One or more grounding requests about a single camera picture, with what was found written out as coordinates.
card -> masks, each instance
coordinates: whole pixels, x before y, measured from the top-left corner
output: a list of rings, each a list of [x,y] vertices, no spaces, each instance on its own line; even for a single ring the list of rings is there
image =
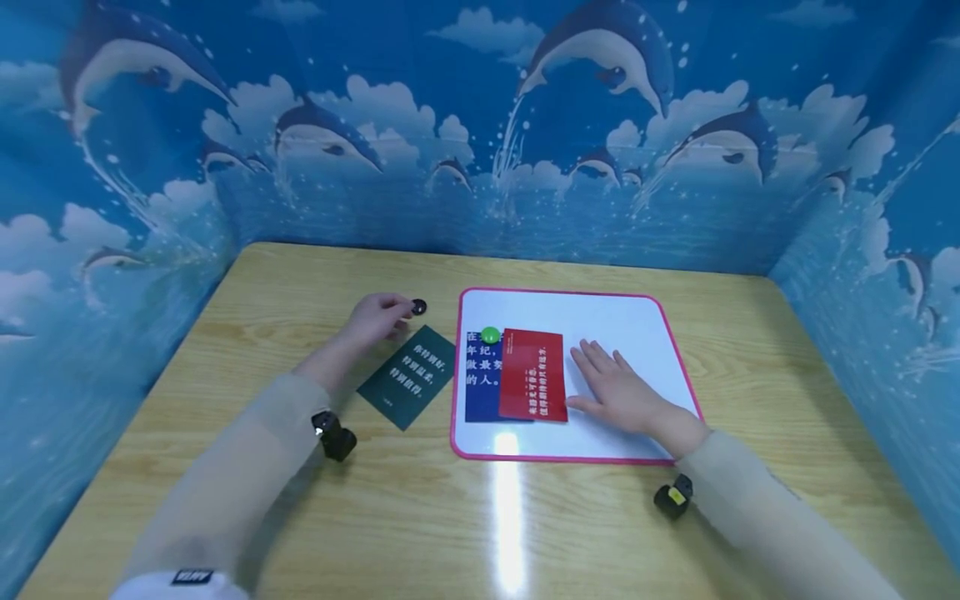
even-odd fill
[[[357,392],[401,431],[453,376],[454,346],[424,325]]]
[[[480,334],[467,333],[467,382],[464,419],[468,423],[517,421],[500,417],[500,373],[503,338],[485,344]]]
[[[564,336],[523,329],[503,332],[499,414],[566,422]]]

left hand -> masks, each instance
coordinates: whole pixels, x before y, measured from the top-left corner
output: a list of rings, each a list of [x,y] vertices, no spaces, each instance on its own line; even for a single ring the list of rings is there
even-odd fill
[[[337,338],[345,344],[366,351],[377,342],[406,333],[414,304],[400,294],[370,294],[353,307],[353,312]]]

wooden table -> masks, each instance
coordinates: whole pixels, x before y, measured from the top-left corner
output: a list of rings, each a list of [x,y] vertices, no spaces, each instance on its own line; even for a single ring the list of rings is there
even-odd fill
[[[957,590],[944,554],[769,280],[256,244],[224,279],[22,597],[107,597],[190,463],[363,295],[425,298],[418,324],[453,340],[457,300],[471,286],[657,297],[712,426],[754,448],[905,597]],[[389,351],[361,364],[348,389]],[[447,386],[401,433],[353,394],[343,419],[359,446],[347,464],[295,480],[268,515],[256,543],[265,555],[258,597],[777,596],[698,516],[671,524],[656,511],[651,498],[672,479],[669,469],[465,461],[449,447],[450,397]]]

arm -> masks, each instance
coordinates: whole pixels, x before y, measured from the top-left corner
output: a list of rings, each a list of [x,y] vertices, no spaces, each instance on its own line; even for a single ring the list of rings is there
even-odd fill
[[[596,400],[567,401],[625,431],[650,436],[693,483],[693,502],[733,546],[762,564],[794,600],[897,600],[883,576],[786,488],[746,445],[710,431],[596,342],[571,351]]]
[[[411,306],[397,295],[367,296],[325,346],[264,390],[170,491],[137,542],[123,581],[185,568],[233,580],[264,515],[317,446],[310,418],[329,406],[328,391],[357,358],[406,328]]]

green magnet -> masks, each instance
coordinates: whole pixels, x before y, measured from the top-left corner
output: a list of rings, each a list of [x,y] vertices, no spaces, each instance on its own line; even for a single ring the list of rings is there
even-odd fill
[[[496,327],[484,327],[480,332],[480,339],[484,344],[496,344],[500,341],[500,330]]]

